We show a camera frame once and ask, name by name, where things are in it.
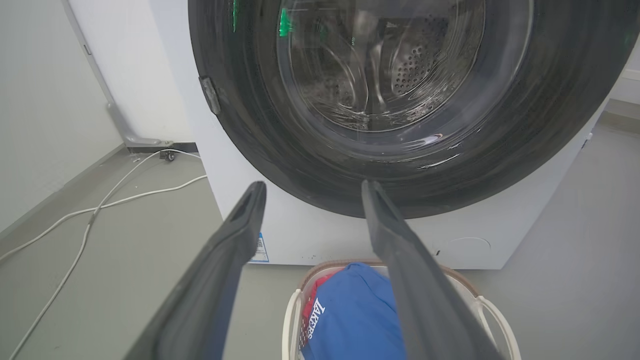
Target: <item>basket rim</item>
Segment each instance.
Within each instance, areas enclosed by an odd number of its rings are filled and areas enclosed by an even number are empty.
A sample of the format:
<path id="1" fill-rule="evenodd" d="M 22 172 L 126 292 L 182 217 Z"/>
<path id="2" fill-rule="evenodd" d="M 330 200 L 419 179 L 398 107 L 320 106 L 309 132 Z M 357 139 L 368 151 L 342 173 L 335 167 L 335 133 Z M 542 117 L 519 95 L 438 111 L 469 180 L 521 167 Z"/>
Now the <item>basket rim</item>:
<path id="1" fill-rule="evenodd" d="M 302 281 L 298 285 L 298 289 L 300 290 L 304 289 L 307 283 L 309 282 L 309 280 L 311 280 L 311 278 L 313 278 L 313 276 L 316 273 L 328 268 L 339 267 L 339 266 L 345 267 L 350 263 L 364 263 L 369 266 L 386 266 L 386 264 L 384 264 L 384 262 L 382 262 L 382 260 L 379 260 L 379 259 L 344 259 L 344 260 L 325 261 L 324 263 L 320 263 L 312 267 L 311 269 L 309 269 L 307 274 L 304 276 L 304 278 L 302 278 Z M 480 291 L 478 291 L 478 289 L 469 280 L 467 280 L 466 277 L 462 276 L 461 273 L 442 265 L 440 265 L 440 268 L 442 269 L 442 272 L 445 273 L 445 275 L 448 275 L 456 279 L 464 287 L 466 287 L 475 298 L 478 298 L 478 296 L 482 295 Z"/>

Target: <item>white cable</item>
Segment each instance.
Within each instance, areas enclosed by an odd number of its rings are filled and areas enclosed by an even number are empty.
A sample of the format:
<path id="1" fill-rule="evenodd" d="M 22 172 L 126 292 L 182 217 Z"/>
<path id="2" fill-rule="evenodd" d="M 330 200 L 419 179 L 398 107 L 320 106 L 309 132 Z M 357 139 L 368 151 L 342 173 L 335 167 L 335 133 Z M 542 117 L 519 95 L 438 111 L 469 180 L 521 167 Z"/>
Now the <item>white cable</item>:
<path id="1" fill-rule="evenodd" d="M 49 301 L 47 302 L 47 304 L 42 308 L 40 314 L 38 314 L 38 317 L 36 317 L 36 320 L 31 324 L 31 327 L 29 328 L 29 330 L 27 330 L 27 333 L 25 333 L 25 335 L 22 337 L 22 339 L 20 340 L 20 343 L 18 344 L 18 346 L 15 348 L 15 350 L 13 351 L 13 353 L 11 354 L 11 356 L 9 357 L 9 360 L 14 360 L 15 357 L 18 355 L 18 353 L 20 352 L 20 350 L 22 350 L 22 347 L 24 346 L 24 344 L 27 342 L 27 340 L 29 339 L 29 337 L 31 336 L 31 333 L 33 332 L 33 330 L 35 330 L 36 326 L 38 325 L 38 323 L 40 322 L 40 320 L 42 319 L 42 317 L 44 316 L 44 314 L 47 312 L 47 310 L 49 310 L 49 307 L 51 306 L 51 304 L 53 303 L 53 300 L 56 299 L 56 297 L 58 296 L 58 294 L 60 293 L 60 290 L 62 290 L 62 287 L 64 287 L 65 283 L 67 282 L 67 279 L 69 278 L 69 276 L 71 275 L 71 273 L 74 271 L 74 268 L 76 267 L 78 261 L 80 260 L 80 257 L 82 256 L 82 253 L 84 251 L 84 246 L 86 245 L 86 240 L 89 237 L 89 230 L 91 229 L 91 225 L 93 225 L 93 222 L 95 221 L 96 216 L 98 215 L 98 212 L 100 211 L 100 209 L 105 208 L 106 206 L 104 205 L 104 203 L 109 199 L 109 197 L 111 196 L 111 194 L 113 194 L 113 192 L 118 188 L 118 186 L 120 186 L 120 184 L 122 184 L 122 182 L 129 176 L 131 175 L 132 172 L 134 172 L 140 165 L 142 165 L 145 161 L 149 160 L 152 156 L 159 154 L 160 152 L 163 151 L 170 151 L 170 152 L 179 152 L 181 154 L 186 154 L 186 155 L 190 155 L 193 157 L 196 157 L 198 159 L 200 159 L 199 156 L 194 155 L 194 154 L 190 154 L 188 152 L 184 152 L 184 151 L 180 151 L 180 150 L 175 150 L 175 149 L 163 149 L 160 151 L 156 151 L 153 154 L 147 156 L 144 160 L 142 160 L 141 162 L 139 162 L 133 169 L 131 169 L 130 172 L 127 173 L 127 175 L 124 175 L 124 177 L 116 184 L 116 186 L 114 186 L 111 191 L 109 191 L 109 193 L 107 193 L 107 195 L 102 199 L 102 201 L 100 201 L 100 204 L 98 204 L 98 206 L 96 206 L 93 209 L 88 209 L 88 211 L 93 210 L 93 214 L 91 215 L 91 218 L 89 219 L 88 224 L 86 225 L 86 230 L 84 231 L 84 236 L 82 239 L 82 244 L 80 245 L 80 250 L 78 251 L 78 255 L 76 255 L 76 258 L 74 260 L 74 262 L 71 264 L 71 267 L 69 268 L 69 270 L 67 271 L 67 273 L 65 274 L 64 278 L 62 278 L 62 281 L 60 282 L 60 284 L 58 285 L 58 287 L 56 288 L 56 291 L 54 291 L 53 295 L 51 296 L 51 298 L 49 299 Z M 54 227 L 56 226 L 56 224 L 54 224 L 54 226 L 50 227 L 49 229 L 46 230 L 46 233 L 51 231 Z M 33 243 L 34 241 L 37 241 L 37 239 L 41 238 L 44 234 L 41 234 L 39 237 L 37 237 L 34 240 L 29 241 L 28 244 Z M 18 251 L 19 249 L 14 249 L 11 251 L 11 253 L 13 254 L 15 251 Z"/>
<path id="2" fill-rule="evenodd" d="M 124 203 L 124 202 L 132 201 L 132 200 L 135 200 L 135 199 L 139 199 L 139 198 L 141 198 L 141 197 L 148 196 L 148 195 L 154 195 L 154 194 L 157 194 L 157 193 L 172 192 L 172 191 L 174 191 L 174 190 L 180 190 L 180 189 L 182 189 L 182 188 L 184 188 L 184 187 L 187 187 L 187 186 L 189 186 L 189 185 L 191 185 L 191 184 L 195 183 L 196 181 L 198 181 L 198 180 L 202 180 L 202 179 L 204 179 L 204 178 L 206 178 L 206 177 L 207 177 L 206 175 L 198 176 L 198 177 L 196 177 L 195 179 L 193 179 L 193 180 L 189 180 L 189 181 L 187 181 L 186 183 L 184 183 L 184 184 L 182 184 L 182 185 L 180 185 L 180 186 L 176 186 L 175 188 L 167 188 L 167 189 L 162 189 L 162 190 L 154 190 L 154 191 L 152 191 L 152 192 L 141 193 L 141 194 L 138 194 L 138 195 L 134 195 L 134 196 L 128 197 L 128 198 L 126 198 L 126 199 L 122 199 L 122 200 L 114 201 L 114 202 L 111 202 L 111 203 L 109 203 L 109 204 L 104 205 L 103 207 L 101 207 L 101 209 L 110 208 L 111 206 L 116 206 L 116 205 L 122 204 L 122 203 Z M 26 242 L 26 243 L 24 243 L 24 244 L 22 244 L 22 245 L 18 246 L 17 248 L 15 248 L 15 249 L 13 249 L 13 250 L 11 250 L 11 251 L 7 252 L 6 254 L 4 254 L 4 255 L 0 256 L 0 263 L 2 263 L 2 261 L 3 261 L 4 259 L 6 259 L 6 258 L 10 257 L 11 255 L 15 254 L 16 252 L 18 252 L 18 251 L 20 251 L 20 250 L 22 250 L 22 249 L 26 248 L 27 246 L 31 245 L 31 244 L 32 244 L 32 243 L 34 243 L 34 242 L 36 242 L 36 241 L 40 240 L 43 236 L 45 236 L 46 234 L 49 234 L 53 229 L 55 229 L 56 227 L 58 227 L 58 225 L 60 225 L 60 224 L 62 224 L 63 222 L 67 221 L 68 219 L 70 219 L 70 218 L 72 218 L 72 217 L 74 217 L 74 216 L 76 216 L 76 215 L 80 215 L 80 214 L 88 213 L 89 211 L 93 211 L 93 210 L 95 210 L 95 208 L 91 208 L 91 209 L 84 209 L 84 210 L 75 211 L 75 212 L 73 212 L 73 213 L 66 214 L 64 217 L 62 217 L 60 220 L 56 221 L 52 226 L 50 226 L 50 228 L 46 229 L 42 234 L 38 235 L 35 239 L 30 240 L 29 242 Z"/>

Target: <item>red clothing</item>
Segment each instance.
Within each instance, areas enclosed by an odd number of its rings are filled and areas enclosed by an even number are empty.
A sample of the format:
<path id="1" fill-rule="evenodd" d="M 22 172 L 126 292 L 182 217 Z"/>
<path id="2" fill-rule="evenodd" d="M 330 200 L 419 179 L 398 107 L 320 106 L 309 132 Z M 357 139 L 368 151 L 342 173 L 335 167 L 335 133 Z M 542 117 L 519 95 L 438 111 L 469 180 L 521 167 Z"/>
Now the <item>red clothing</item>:
<path id="1" fill-rule="evenodd" d="M 316 282 L 314 283 L 314 287 L 311 289 L 311 294 L 309 294 L 309 299 L 305 304 L 305 308 L 302 310 L 302 344 L 301 346 L 304 346 L 307 343 L 307 326 L 309 324 L 309 316 L 311 315 L 311 311 L 313 311 L 314 309 L 316 292 L 320 287 L 320 285 L 324 284 L 334 274 L 326 275 L 316 280 Z"/>

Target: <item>metal stand leg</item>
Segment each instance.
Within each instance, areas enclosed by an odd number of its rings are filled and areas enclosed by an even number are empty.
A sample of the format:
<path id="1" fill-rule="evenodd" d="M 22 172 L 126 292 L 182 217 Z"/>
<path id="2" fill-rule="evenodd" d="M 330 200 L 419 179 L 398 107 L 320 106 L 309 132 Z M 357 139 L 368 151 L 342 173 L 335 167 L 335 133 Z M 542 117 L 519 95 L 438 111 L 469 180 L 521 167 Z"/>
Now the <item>metal stand leg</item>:
<path id="1" fill-rule="evenodd" d="M 80 46 L 82 46 L 82 48 L 84 49 L 84 56 L 89 62 L 89 66 L 93 71 L 93 75 L 98 80 L 98 84 L 100 85 L 100 88 L 104 93 L 104 97 L 107 98 L 107 112 L 111 116 L 111 120 L 113 121 L 116 128 L 120 132 L 120 136 L 122 136 L 122 140 L 124 141 L 124 144 L 127 147 L 158 147 L 158 148 L 167 147 L 173 144 L 173 142 L 171 141 L 162 141 L 160 139 L 151 139 L 151 138 L 141 138 L 133 132 L 133 130 L 131 129 L 131 126 L 129 126 L 129 123 L 127 122 L 127 119 L 125 119 L 124 115 L 122 115 L 122 112 L 120 111 L 120 109 L 118 108 L 118 105 L 113 99 L 113 96 L 111 95 L 111 91 L 107 87 L 107 83 L 105 82 L 104 77 L 102 76 L 102 73 L 98 68 L 98 64 L 95 62 L 95 59 L 93 58 L 93 54 L 89 48 L 89 45 L 87 44 L 86 39 L 84 38 L 82 29 L 80 29 L 80 24 L 78 24 L 76 15 L 74 14 L 73 9 L 71 9 L 71 4 L 69 4 L 69 0 L 61 0 L 61 2 L 62 2 L 62 6 L 65 9 L 65 13 L 67 14 L 67 19 L 69 20 L 69 23 L 71 23 L 71 28 L 73 28 L 74 33 L 76 34 L 76 37 L 78 39 L 78 42 L 80 43 Z"/>

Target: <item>metal bracket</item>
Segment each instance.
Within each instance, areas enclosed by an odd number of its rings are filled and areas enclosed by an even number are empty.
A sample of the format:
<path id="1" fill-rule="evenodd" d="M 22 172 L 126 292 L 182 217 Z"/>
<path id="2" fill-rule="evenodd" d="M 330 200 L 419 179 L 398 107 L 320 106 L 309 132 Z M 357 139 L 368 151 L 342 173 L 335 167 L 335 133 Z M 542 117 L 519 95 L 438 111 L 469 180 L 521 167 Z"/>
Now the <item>metal bracket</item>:
<path id="1" fill-rule="evenodd" d="M 107 105 L 106 105 L 107 112 L 109 113 L 111 120 L 116 126 L 116 129 L 118 129 L 118 132 L 120 132 L 120 136 L 122 136 L 122 140 L 124 141 L 124 144 L 127 147 L 163 148 L 163 147 L 166 147 L 167 144 L 173 143 L 173 142 L 162 141 L 160 139 L 142 138 L 136 135 L 136 133 L 131 129 L 131 126 L 129 126 L 127 119 L 122 115 L 122 112 L 118 108 L 118 105 L 116 104 L 113 98 L 113 95 L 111 94 L 111 91 L 109 90 L 109 87 L 107 86 L 107 83 L 105 82 L 104 77 L 100 72 L 100 68 L 98 68 L 98 64 L 95 62 L 95 59 L 93 58 L 93 53 L 91 52 L 89 45 L 87 44 L 87 41 L 84 37 L 82 29 L 80 28 L 80 24 L 76 19 L 76 15 L 74 14 L 73 9 L 71 9 L 71 4 L 69 3 L 69 0 L 61 0 L 61 2 L 62 2 L 62 6 L 65 9 L 65 13 L 67 14 L 67 19 L 71 24 L 71 28 L 74 30 L 74 33 L 76 34 L 76 38 L 78 39 L 80 46 L 83 48 L 84 56 L 89 62 L 89 66 L 93 71 L 93 75 L 98 81 L 98 84 L 102 89 L 102 93 L 104 93 L 104 97 L 106 97 L 107 99 Z"/>
<path id="2" fill-rule="evenodd" d="M 163 151 L 160 153 L 160 160 L 173 161 L 175 160 L 175 152 Z"/>

